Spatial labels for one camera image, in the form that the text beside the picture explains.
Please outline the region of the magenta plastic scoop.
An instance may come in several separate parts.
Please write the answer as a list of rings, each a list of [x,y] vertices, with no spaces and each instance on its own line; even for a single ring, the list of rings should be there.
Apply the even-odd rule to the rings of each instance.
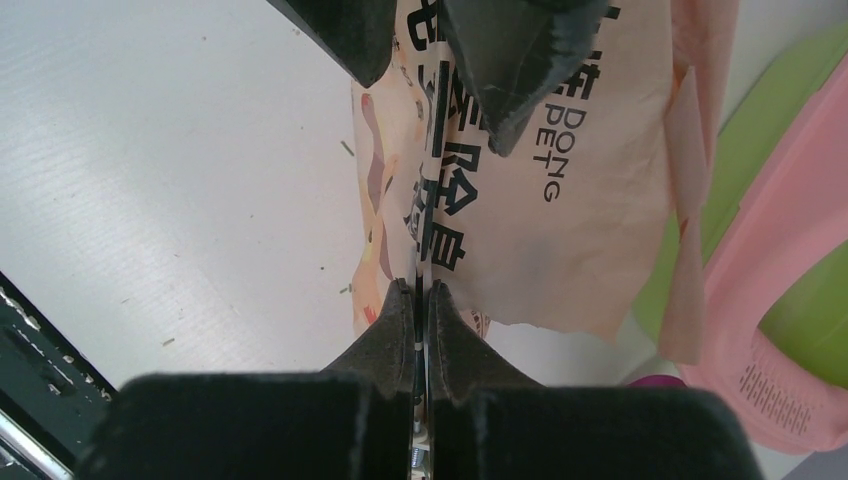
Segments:
[[[629,383],[631,387],[685,388],[686,383],[675,375],[652,374]]]

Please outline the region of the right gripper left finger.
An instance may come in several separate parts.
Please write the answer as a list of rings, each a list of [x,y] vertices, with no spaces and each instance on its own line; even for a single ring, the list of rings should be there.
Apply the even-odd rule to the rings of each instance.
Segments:
[[[151,374],[117,393],[78,479],[406,479],[413,294],[394,281],[377,320],[317,372]]]

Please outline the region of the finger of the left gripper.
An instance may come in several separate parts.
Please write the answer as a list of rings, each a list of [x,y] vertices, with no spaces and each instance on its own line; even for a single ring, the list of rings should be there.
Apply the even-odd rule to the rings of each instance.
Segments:
[[[607,1],[443,1],[440,29],[477,101],[490,150],[507,157],[534,109],[592,51]]]
[[[396,0],[268,0],[359,85],[384,75],[392,57]]]

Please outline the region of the cat litter bag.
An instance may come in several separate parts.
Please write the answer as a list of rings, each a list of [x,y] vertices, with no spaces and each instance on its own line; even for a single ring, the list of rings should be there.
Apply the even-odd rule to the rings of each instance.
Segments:
[[[464,72],[478,53],[445,39],[451,20],[481,27],[504,59],[549,42],[539,19],[493,2],[401,1],[391,62],[353,89],[365,248],[353,326],[373,324],[391,281],[446,283],[479,331],[527,323],[613,341],[644,315],[658,256],[677,249],[655,309],[659,352],[699,360],[705,327],[700,220],[714,161],[739,5],[589,4],[577,65],[529,112],[512,151],[489,145],[494,103]]]

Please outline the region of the torn white bag strip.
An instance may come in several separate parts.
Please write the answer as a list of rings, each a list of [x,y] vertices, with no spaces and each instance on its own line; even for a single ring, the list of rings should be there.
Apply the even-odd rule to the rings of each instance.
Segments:
[[[415,401],[413,407],[413,436],[411,443],[411,479],[430,479],[430,435],[428,420],[428,346],[426,339],[428,322],[428,294],[430,289],[430,267],[420,263],[416,266],[414,285],[414,329],[415,329]]]

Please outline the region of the pink green litter box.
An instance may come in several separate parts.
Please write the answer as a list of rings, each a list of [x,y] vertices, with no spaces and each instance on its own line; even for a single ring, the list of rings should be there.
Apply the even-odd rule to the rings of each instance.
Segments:
[[[683,381],[719,395],[757,443],[847,442],[847,26],[798,41],[718,139],[702,215],[706,310]]]

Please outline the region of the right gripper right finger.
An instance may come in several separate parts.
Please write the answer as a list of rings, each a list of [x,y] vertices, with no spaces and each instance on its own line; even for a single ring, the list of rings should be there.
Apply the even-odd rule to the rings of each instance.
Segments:
[[[758,479],[743,429],[715,394],[682,387],[546,387],[428,299],[436,479]]]

